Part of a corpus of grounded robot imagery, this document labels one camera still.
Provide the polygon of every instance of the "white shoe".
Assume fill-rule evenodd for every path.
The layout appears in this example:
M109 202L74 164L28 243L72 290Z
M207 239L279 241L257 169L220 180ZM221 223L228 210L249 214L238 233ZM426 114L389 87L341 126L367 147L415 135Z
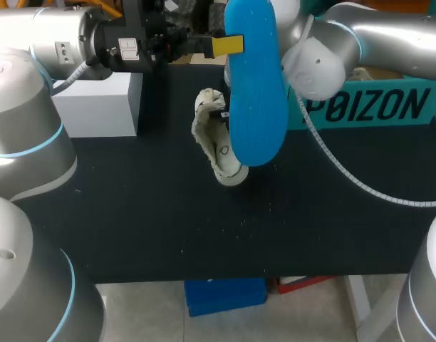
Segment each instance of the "white shoe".
M223 94L218 90L201 90L194 105L196 115L191 131L209 158L218 182L233 187L246 179L249 168L236 158L226 124L210 118L211 112L224 110L225 107Z

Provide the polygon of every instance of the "black table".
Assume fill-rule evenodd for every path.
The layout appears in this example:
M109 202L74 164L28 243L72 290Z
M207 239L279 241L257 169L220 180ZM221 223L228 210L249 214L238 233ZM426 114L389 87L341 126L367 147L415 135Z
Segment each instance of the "black table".
M146 76L139 136L73 140L73 179L17 205L95 282L408 272L436 209L358 189L308 131L288 132L242 186L216 181L190 126L195 96L221 77L217 66ZM436 200L436 122L322 136L368 185Z

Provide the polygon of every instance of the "floor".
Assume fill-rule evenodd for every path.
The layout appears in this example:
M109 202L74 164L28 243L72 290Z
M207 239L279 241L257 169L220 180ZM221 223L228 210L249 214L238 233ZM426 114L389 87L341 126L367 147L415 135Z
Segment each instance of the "floor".
M370 303L391 276L365 276ZM355 342L342 278L290 294L269 294L261 306L190 318L182 281L99 285L108 309L104 342ZM378 342L400 341L391 326Z

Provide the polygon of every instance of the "white table leg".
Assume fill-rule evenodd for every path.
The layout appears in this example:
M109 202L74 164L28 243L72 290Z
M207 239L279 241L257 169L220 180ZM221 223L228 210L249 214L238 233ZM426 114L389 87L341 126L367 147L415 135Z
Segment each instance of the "white table leg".
M354 323L358 328L370 315L370 303L363 284L362 276L346 276L346 291L348 292L351 310L353 311Z
M359 325L356 331L358 342L376 342L394 321L398 297L405 279L406 274L398 274L373 307L370 315Z
M406 274L397 275L373 310L370 310L362 276L347 276L345 278L346 291L357 328L358 342L376 342L393 322L398 297L405 279Z

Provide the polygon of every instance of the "gray robot arm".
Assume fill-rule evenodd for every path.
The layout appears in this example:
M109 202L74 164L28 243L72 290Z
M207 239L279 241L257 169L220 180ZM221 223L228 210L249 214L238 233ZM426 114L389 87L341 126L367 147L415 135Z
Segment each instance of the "gray robot arm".
M309 29L307 23L308 17L299 15L279 28L281 54L286 59L287 53L292 55L287 77L306 98L330 98L357 65L436 80L436 15L382 12L342 3L314 19ZM328 72L337 68L344 70L344 79L343 73Z

